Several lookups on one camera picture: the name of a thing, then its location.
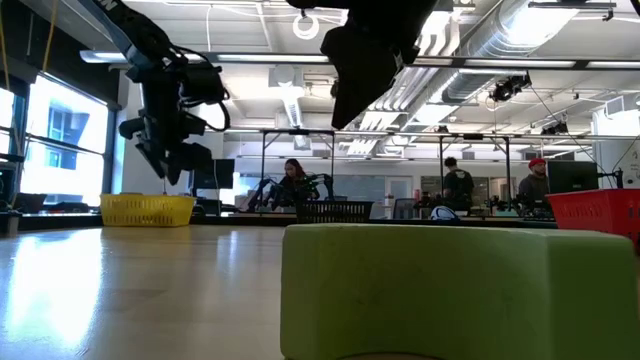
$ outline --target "green foam block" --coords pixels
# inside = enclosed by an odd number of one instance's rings
[[[635,258],[622,237],[295,225],[282,260],[288,359],[640,359]]]

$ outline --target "woman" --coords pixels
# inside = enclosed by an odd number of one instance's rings
[[[298,160],[287,160],[284,163],[284,172],[279,194],[275,196],[275,202],[280,206],[294,206],[296,201],[316,200],[320,197],[316,186],[306,179],[307,174]]]

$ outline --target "man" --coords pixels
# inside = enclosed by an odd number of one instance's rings
[[[444,177],[445,205],[454,211],[469,211],[474,187],[471,174],[458,168],[458,161],[452,157],[445,159],[444,166],[449,169]]]
[[[547,162],[544,159],[533,159],[529,162],[531,174],[522,179],[518,188],[518,194],[526,197],[527,202],[535,204],[545,203],[545,195],[549,193],[547,182]]]

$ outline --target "red cap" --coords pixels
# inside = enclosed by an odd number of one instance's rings
[[[533,159],[531,161],[529,161],[529,169],[531,169],[532,167],[538,165],[538,164],[546,164],[547,161],[545,159],[540,159],[540,158],[536,158]]]

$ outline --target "black basket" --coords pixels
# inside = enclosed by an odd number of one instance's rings
[[[373,201],[306,201],[296,205],[299,224],[366,223]]]

